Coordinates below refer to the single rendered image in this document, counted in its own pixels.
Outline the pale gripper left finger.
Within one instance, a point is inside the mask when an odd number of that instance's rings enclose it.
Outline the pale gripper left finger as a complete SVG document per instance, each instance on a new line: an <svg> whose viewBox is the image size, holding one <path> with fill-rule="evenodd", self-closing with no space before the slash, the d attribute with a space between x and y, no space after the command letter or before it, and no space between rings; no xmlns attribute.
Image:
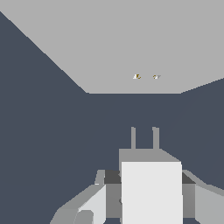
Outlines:
<svg viewBox="0 0 224 224"><path fill-rule="evenodd" d="M104 224L122 220L122 182L119 171L98 170L93 185L60 207L50 224Z"/></svg>

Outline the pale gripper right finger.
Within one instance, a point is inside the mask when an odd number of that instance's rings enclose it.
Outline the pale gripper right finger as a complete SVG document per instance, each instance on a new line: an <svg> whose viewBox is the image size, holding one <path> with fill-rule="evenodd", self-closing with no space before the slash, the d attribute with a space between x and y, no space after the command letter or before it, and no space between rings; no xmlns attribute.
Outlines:
<svg viewBox="0 0 224 224"><path fill-rule="evenodd" d="M185 224L224 224L224 190L183 170L182 193Z"/></svg>

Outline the white charger with two prongs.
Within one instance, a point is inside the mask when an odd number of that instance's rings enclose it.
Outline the white charger with two prongs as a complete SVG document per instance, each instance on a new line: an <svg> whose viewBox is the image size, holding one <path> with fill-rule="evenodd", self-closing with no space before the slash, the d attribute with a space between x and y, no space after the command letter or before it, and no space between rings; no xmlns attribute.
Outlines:
<svg viewBox="0 0 224 224"><path fill-rule="evenodd" d="M122 181L122 224L183 224L182 164L159 148L159 128L154 127L153 147L119 150Z"/></svg>

